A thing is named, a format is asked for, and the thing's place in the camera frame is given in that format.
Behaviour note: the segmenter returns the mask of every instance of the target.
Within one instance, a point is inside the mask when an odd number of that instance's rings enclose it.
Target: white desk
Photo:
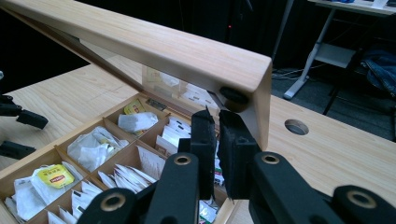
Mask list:
[[[334,16],[335,10],[339,9],[379,17],[388,16],[396,13],[396,7],[383,7],[381,9],[372,8],[371,5],[373,4],[373,2],[362,0],[355,0],[355,2],[348,4],[325,0],[308,1],[314,2],[317,6],[320,7],[329,7],[332,9],[332,11],[330,12],[326,22],[324,23],[318,40],[315,43],[315,46],[313,47],[311,53],[309,54],[308,59],[306,60],[303,73],[301,74],[299,79],[297,79],[297,81],[283,94],[283,97],[288,100],[293,98],[297,91],[308,80],[308,72],[314,60],[346,68],[347,64],[350,61],[350,58],[354,54],[354,51],[351,49],[343,49],[322,43],[323,37],[326,35],[327,29],[332,22],[332,17]]]

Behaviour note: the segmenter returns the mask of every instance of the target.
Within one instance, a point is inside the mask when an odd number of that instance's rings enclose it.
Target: yellow tea bag label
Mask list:
[[[129,103],[128,105],[126,105],[124,107],[124,113],[126,115],[137,114],[137,113],[141,113],[141,112],[146,112],[146,110],[140,103],[139,99],[132,101],[131,103]]]
[[[74,181],[72,174],[61,164],[40,170],[37,175],[45,184],[56,189],[61,189]]]

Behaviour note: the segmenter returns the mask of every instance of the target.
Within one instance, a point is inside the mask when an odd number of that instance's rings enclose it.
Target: wooden frame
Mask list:
[[[231,101],[220,88],[238,91],[248,98],[238,108],[241,117],[262,150],[267,148],[270,58],[71,0],[1,0],[0,7],[148,95],[140,83],[75,37],[213,92],[223,105]]]

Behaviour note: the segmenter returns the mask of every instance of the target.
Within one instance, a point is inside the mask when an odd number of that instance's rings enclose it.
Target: desk leg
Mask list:
[[[315,43],[314,48],[312,49],[311,53],[309,53],[308,59],[306,60],[304,71],[301,74],[301,76],[297,79],[297,81],[283,94],[283,97],[287,100],[291,100],[293,96],[297,93],[297,91],[300,90],[300,88],[305,84],[305,82],[308,80],[308,72],[309,69],[311,68],[312,62],[315,60],[315,57],[317,56],[318,50],[321,45],[321,41],[323,40],[323,37],[326,34],[327,29],[329,28],[330,23],[332,22],[332,17],[334,16],[335,9],[333,8],[332,11],[330,12],[329,16],[327,17],[326,22],[324,23],[324,26],[320,32],[319,38],[317,40],[317,43]]]

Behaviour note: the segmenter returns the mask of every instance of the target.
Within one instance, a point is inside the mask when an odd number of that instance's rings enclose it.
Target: wooden box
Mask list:
[[[136,146],[144,146],[163,156],[155,148],[155,137],[162,131],[168,116],[189,122],[191,114],[204,109],[205,105],[210,105],[208,109],[216,122],[221,109],[239,113],[262,150],[267,148],[271,95],[269,58],[75,1],[6,0],[1,1],[0,7],[140,92],[100,118],[92,118],[57,139],[56,144],[43,147],[15,163],[6,173],[0,173],[2,201],[15,193],[13,181],[16,178],[30,175],[42,164],[61,161],[72,163],[84,179],[107,189],[99,179],[98,170],[109,172],[117,162],[139,168],[141,164]],[[177,78],[177,84],[162,83],[155,77],[163,75],[169,76],[170,82],[175,81],[171,77]],[[194,91],[201,90],[207,91],[209,98],[194,95]],[[140,136],[127,133],[117,126],[118,115],[135,99],[139,99],[145,108],[160,118],[157,124]],[[149,105],[148,100],[153,100],[151,102],[155,104]],[[159,110],[158,107],[163,105],[166,108]],[[70,158],[65,149],[81,134],[99,125],[106,126],[111,133],[128,140],[130,144],[100,168],[89,172]],[[76,190],[80,188],[80,184],[73,187]],[[70,209],[70,194],[70,190],[67,191],[46,210],[56,214],[58,205]],[[223,204],[226,193],[223,189],[216,189],[216,194],[218,204]],[[1,214],[10,217],[1,205]],[[226,221],[231,209],[229,203],[222,206],[216,222]],[[31,223],[46,221],[45,210],[30,220]]]

